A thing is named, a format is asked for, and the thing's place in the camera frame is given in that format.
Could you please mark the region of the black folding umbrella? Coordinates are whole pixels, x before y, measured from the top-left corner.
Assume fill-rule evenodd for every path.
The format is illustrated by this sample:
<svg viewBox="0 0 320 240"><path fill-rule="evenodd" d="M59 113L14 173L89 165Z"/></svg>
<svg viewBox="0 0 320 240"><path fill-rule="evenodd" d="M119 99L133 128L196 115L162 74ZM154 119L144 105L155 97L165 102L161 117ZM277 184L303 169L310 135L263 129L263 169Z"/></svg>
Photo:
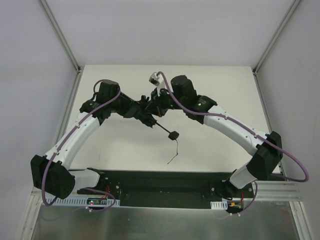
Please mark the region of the black folding umbrella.
<svg viewBox="0 0 320 240"><path fill-rule="evenodd" d="M170 164L172 160L179 155L179 152L178 152L179 133L177 131L169 131L164 126L159 124L157 120L153 117L153 115L158 117L163 117L168 110L167 108L163 108L161 106L160 97L154 96L153 98L149 99L149 97L142 95L141 99L137 101L128 97L124 93L121 93L120 100L121 100L121 112L122 112L121 115L124 118L127 118L127 119L134 118L140 121L142 124L146 125L147 127L151 127L151 128L157 125L168 133L168 138L170 140L176 142L176 153L167 163L167 164Z"/></svg>

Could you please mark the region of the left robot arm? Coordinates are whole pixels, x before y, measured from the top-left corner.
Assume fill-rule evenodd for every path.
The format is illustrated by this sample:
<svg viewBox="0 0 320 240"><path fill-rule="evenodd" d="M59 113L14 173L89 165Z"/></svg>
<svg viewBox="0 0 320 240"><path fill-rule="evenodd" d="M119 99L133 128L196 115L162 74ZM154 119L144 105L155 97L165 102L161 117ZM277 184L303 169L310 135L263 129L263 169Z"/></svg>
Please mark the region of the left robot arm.
<svg viewBox="0 0 320 240"><path fill-rule="evenodd" d="M35 155L30 161L33 185L41 191L46 206L52 205L47 202L46 194L65 199L72 192L101 184L103 177L98 170L70 171L72 162L89 136L112 113L132 118L139 107L135 100L121 92L117 82L103 79L97 84L99 90L81 106L69 130L43 156Z"/></svg>

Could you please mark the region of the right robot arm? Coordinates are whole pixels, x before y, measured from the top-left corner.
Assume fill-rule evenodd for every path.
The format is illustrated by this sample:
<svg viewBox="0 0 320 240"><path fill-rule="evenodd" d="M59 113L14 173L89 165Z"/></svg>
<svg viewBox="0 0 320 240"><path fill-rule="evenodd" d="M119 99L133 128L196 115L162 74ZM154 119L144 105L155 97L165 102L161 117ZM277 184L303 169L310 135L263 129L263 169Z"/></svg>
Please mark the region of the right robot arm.
<svg viewBox="0 0 320 240"><path fill-rule="evenodd" d="M253 181L266 181L273 174L283 158L282 139L277 132L256 131L232 117L216 101L197 94L185 75L166 82L160 81L160 73L155 72L149 82L156 87L151 93L150 111L154 115L162 117L167 110L183 110L190 119L224 134L252 157L228 177L220 187L222 191L240 190Z"/></svg>

